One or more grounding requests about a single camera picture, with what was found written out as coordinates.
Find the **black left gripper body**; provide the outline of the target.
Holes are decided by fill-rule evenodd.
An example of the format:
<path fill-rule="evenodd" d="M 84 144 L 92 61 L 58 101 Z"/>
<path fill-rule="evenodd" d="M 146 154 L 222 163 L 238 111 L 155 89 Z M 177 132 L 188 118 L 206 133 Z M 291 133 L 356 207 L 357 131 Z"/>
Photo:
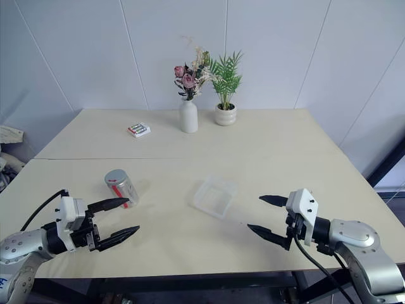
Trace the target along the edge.
<path fill-rule="evenodd" d="M 93 223 L 94 214 L 85 212 L 85 217 L 80 227 L 70 234 L 76 248 L 88 247 L 89 251 L 100 250 L 101 242 L 97 225 Z"/>

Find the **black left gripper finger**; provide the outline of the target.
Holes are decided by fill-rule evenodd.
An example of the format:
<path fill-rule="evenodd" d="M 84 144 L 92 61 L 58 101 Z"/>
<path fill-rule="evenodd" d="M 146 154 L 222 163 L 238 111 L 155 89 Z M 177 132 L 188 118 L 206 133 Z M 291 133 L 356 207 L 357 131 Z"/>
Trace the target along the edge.
<path fill-rule="evenodd" d="M 128 198 L 109 198 L 98 201 L 87 206 L 88 210 L 92 213 L 101 211 L 108 211 L 128 203 Z"/>
<path fill-rule="evenodd" d="M 129 227 L 129 228 L 114 232 L 107 239 L 98 241 L 96 244 L 96 250 L 104 251 L 109 248 L 112 248 L 112 247 L 124 242 L 126 239 L 128 239 L 132 235 L 134 235 L 139 229 L 140 229 L 140 226 L 136 225 L 133 227 Z"/>

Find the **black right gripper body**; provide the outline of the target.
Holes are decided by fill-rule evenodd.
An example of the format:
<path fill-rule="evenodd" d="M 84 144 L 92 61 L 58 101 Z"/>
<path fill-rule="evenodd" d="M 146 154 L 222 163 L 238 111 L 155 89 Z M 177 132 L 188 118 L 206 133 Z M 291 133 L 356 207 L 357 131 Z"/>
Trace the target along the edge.
<path fill-rule="evenodd" d="M 285 223 L 287 224 L 287 237 L 298 240 L 304 239 L 304 218 L 302 215 L 296 213 L 295 215 L 288 214 Z"/>

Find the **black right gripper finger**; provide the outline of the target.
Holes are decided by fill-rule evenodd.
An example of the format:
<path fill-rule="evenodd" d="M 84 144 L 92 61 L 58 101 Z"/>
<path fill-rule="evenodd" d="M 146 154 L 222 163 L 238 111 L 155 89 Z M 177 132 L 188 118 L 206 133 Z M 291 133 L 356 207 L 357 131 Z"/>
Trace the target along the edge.
<path fill-rule="evenodd" d="M 288 197 L 277 196 L 277 195 L 262 195 L 259 197 L 260 200 L 277 207 L 284 207 L 287 204 Z"/>
<path fill-rule="evenodd" d="M 252 230 L 254 233 L 256 233 L 259 237 L 263 238 L 264 240 L 269 241 L 273 244 L 277 244 L 287 251 L 290 250 L 290 245 L 293 237 L 293 228 L 291 225 L 287 226 L 285 237 L 272 233 L 270 229 L 267 229 L 260 225 L 248 224 L 247 226 L 248 228 L 250 228 L 250 230 Z"/>

